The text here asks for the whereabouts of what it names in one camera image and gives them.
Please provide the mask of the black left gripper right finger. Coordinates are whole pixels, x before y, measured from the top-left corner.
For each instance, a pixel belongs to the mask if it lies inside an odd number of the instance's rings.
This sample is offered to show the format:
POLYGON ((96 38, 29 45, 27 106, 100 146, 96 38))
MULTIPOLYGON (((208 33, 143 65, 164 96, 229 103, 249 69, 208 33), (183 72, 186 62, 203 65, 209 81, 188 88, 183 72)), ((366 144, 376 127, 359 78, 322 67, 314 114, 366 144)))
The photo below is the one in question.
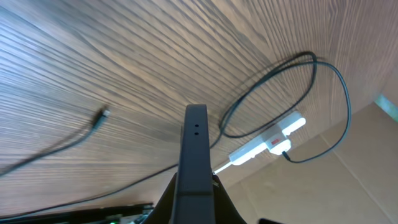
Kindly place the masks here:
POLYGON ((219 177, 213 174, 212 179, 216 224, 246 224, 231 201, 219 177))

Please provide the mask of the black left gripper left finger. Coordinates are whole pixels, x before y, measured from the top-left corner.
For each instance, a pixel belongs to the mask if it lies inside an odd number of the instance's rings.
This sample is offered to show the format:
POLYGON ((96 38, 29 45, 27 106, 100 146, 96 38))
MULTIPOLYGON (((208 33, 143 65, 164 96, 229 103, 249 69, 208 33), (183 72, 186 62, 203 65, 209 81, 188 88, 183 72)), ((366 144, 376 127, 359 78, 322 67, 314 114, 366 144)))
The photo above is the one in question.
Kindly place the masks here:
POLYGON ((157 205, 149 216, 144 220, 143 224, 169 224, 172 216, 174 203, 175 183, 177 173, 170 180, 166 190, 162 194, 157 205))

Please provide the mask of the Samsung Galaxy smartphone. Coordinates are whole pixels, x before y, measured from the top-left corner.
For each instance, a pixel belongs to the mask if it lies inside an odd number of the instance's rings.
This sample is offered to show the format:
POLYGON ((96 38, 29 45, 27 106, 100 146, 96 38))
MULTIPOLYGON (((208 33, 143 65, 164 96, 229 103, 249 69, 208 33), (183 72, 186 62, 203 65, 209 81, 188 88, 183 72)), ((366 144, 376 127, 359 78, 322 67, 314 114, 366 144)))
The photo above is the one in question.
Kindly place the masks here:
POLYGON ((215 222, 206 105, 192 104, 185 110, 171 222, 215 222))

